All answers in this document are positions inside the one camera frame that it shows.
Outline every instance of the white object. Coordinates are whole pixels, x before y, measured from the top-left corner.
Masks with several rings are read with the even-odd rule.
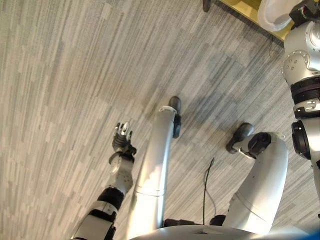
[[[258,23],[265,30],[276,32],[291,21],[289,13],[302,0],[261,0]]]

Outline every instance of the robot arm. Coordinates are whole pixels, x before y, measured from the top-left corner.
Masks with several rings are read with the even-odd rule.
[[[305,0],[290,14],[295,27],[285,38],[282,74],[294,101],[291,125],[295,151],[311,161],[320,199],[320,10],[319,2]]]
[[[131,170],[136,149],[131,145],[129,123],[115,127],[112,146],[115,153],[110,157],[111,175],[107,188],[90,207],[76,228],[71,239],[112,240],[116,228],[114,222],[126,193],[133,185]]]

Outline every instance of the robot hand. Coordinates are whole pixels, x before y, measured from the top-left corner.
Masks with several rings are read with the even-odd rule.
[[[120,124],[119,122],[115,127],[112,147],[115,152],[133,156],[136,154],[137,149],[131,145],[132,131],[129,130],[129,122],[126,122],[125,124]]]

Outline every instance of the black object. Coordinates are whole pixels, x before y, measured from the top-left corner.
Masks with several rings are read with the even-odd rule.
[[[124,200],[124,194],[116,188],[108,187],[103,190],[97,200],[110,203],[119,210]]]
[[[173,121],[173,138],[177,139],[180,135],[180,129],[181,129],[181,116],[180,116],[181,100],[179,97],[173,96],[170,98],[168,105],[174,108],[177,112],[177,114],[174,116],[174,121]]]
[[[245,137],[251,135],[254,132],[255,128],[250,123],[244,122],[238,127],[238,129],[234,132],[231,140],[225,146],[226,150],[231,153],[235,154],[237,150],[233,148],[235,143],[241,142]]]
[[[137,149],[131,145],[131,140],[127,140],[125,135],[121,135],[116,133],[113,136],[112,147],[115,151],[121,149],[121,151],[126,155],[135,155],[137,153]]]
[[[294,25],[291,30],[309,21],[320,22],[319,2],[304,0],[295,5],[289,13]]]
[[[292,141],[294,150],[297,154],[303,156],[306,159],[311,159],[310,148],[308,142],[308,136],[302,121],[293,122],[292,129]]]
[[[251,138],[248,143],[248,150],[252,156],[258,156],[271,143],[271,135],[267,132],[259,132]]]
[[[109,228],[108,232],[106,233],[104,240],[112,240],[112,238],[115,235],[115,232],[116,232],[116,227],[114,225],[112,225]]]
[[[196,224],[194,221],[188,221],[183,219],[174,220],[170,218],[164,220],[164,223],[163,223],[164,228],[172,227],[172,226],[182,226],[182,225],[199,225],[199,224]]]
[[[320,76],[314,76],[292,84],[290,87],[294,104],[320,97]]]
[[[294,116],[296,119],[317,118],[320,117],[320,110],[306,111],[304,107],[298,107],[294,111]]]
[[[226,219],[226,215],[217,215],[210,220],[211,226],[222,226]]]
[[[173,121],[173,138],[177,139],[180,135],[180,129],[181,129],[181,116],[176,114],[174,116]]]
[[[99,219],[103,219],[103,220],[106,220],[106,221],[113,223],[116,219],[117,213],[114,211],[111,215],[109,215],[108,213],[106,213],[104,211],[94,209],[94,210],[90,211],[88,215],[92,215],[92,216],[95,216]]]
[[[207,13],[211,6],[211,0],[202,0],[202,8],[205,13]]]
[[[202,206],[202,224],[205,225],[205,203],[206,203],[206,191],[207,191],[207,181],[208,181],[208,176],[209,176],[209,172],[210,172],[210,168],[211,166],[214,164],[215,162],[215,157],[212,158],[210,165],[208,167],[208,169],[206,170],[207,174],[205,177],[205,182],[204,182],[204,192],[203,192],[203,206]]]

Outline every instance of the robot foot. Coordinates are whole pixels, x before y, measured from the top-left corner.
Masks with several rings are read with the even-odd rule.
[[[225,146],[226,150],[231,153],[235,154],[237,150],[233,148],[235,143],[241,142],[245,137],[251,135],[254,132],[255,128],[250,123],[244,122],[238,127],[238,129],[234,132],[231,140]]]

